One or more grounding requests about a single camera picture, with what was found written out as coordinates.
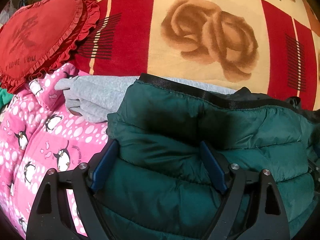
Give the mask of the red heart ruffled pillow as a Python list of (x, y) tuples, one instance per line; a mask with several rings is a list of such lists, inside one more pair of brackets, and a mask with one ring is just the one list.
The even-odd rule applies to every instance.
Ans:
[(60, 68), (99, 18), (97, 0), (42, 0), (17, 10), (1, 27), (1, 88), (15, 94)]

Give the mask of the red orange rose blanket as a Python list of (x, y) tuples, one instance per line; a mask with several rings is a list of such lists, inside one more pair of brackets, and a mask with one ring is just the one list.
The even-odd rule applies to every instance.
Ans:
[(319, 20), (307, 0), (97, 0), (73, 64), (249, 88), (319, 109)]

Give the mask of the folded grey garment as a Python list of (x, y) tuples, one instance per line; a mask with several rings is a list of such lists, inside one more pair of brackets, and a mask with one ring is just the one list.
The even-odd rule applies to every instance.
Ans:
[(67, 109), (87, 121), (99, 123), (120, 107), (127, 88), (136, 76), (75, 76), (63, 78), (55, 85), (63, 91)]

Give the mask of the green ruffled cloth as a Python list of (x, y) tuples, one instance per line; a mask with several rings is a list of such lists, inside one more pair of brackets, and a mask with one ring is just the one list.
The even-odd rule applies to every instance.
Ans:
[(0, 88), (0, 110), (8, 105), (14, 96), (14, 94), (8, 93), (6, 89)]

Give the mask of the dark green quilted puffer jacket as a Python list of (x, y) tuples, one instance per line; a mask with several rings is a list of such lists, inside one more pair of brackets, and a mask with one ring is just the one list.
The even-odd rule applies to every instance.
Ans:
[(319, 203), (319, 112), (241, 89), (224, 95), (144, 74), (108, 115), (119, 154), (96, 206), (115, 239), (202, 239), (222, 203), (201, 144), (242, 169), (271, 171), (290, 235)]

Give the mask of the pink penguin print quilt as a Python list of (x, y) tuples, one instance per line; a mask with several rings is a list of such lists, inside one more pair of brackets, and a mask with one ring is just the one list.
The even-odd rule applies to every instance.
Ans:
[(35, 79), (17, 93), (1, 122), (1, 211), (24, 237), (40, 184), (50, 168), (72, 170), (107, 143), (105, 123), (93, 124), (67, 111), (57, 81), (74, 77), (72, 64)]

